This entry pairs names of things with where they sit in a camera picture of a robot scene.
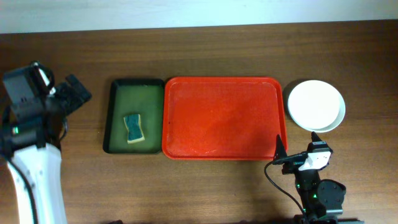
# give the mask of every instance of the sponge scouring surface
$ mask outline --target sponge scouring surface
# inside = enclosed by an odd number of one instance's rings
[[[133,144],[145,140],[141,128],[141,115],[132,114],[123,118],[127,128],[127,143]]]

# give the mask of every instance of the red tray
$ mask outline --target red tray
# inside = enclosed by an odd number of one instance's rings
[[[177,77],[165,87],[162,150],[171,159],[272,160],[287,150],[282,89],[267,77]]]

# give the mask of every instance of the tray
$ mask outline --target tray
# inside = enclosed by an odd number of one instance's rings
[[[160,79],[119,79],[111,84],[103,149],[107,153],[155,154],[162,150],[164,82]],[[123,117],[141,114],[145,140],[127,143]]]
[[[268,77],[177,77],[165,87],[162,150],[171,159],[272,160],[287,150],[282,89]]]

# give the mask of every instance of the table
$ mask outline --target table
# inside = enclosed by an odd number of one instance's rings
[[[69,118],[61,182],[69,223],[236,223],[300,213],[265,178],[265,161],[173,161],[102,150],[115,78],[270,76],[334,85],[346,117],[320,134],[334,149],[321,178],[347,187],[342,217],[398,222],[398,21],[136,29],[0,35],[0,73],[40,60],[57,82],[74,73],[93,99]],[[289,154],[310,133],[286,116]],[[271,177],[298,197],[294,177]],[[17,223],[9,171],[0,167],[0,220]]]

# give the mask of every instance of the cable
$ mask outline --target cable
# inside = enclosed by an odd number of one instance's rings
[[[30,200],[30,208],[32,209],[32,217],[33,217],[33,224],[39,224],[39,219],[37,218],[37,210],[36,210],[36,204],[35,204],[35,198],[33,196],[33,191],[32,191],[32,186],[30,186],[29,181],[27,180],[26,176],[22,173],[22,171],[11,161],[11,159],[7,158],[6,156],[2,155],[5,160],[7,160],[8,163],[17,171],[17,173],[20,175],[22,180],[24,181],[25,187],[27,189],[27,193],[29,195],[29,200]]]
[[[265,168],[264,168],[264,173],[265,173],[267,179],[269,180],[269,182],[271,182],[271,183],[273,184],[274,187],[276,187],[278,190],[280,190],[283,194],[286,194],[288,197],[290,197],[290,198],[296,203],[296,205],[297,205],[298,208],[300,209],[301,213],[303,214],[304,222],[308,224],[309,222],[308,222],[307,215],[305,214],[304,209],[303,209],[303,207],[301,206],[301,204],[300,204],[291,194],[287,193],[284,189],[280,188],[277,184],[275,184],[275,182],[268,176],[268,174],[267,174],[267,168],[268,168],[273,162],[274,162],[274,161],[270,161],[270,162],[265,166]]]
[[[68,128],[68,120],[67,120],[67,118],[64,118],[62,123],[63,123],[63,134],[60,137],[60,141],[67,135],[68,129],[69,129]]]

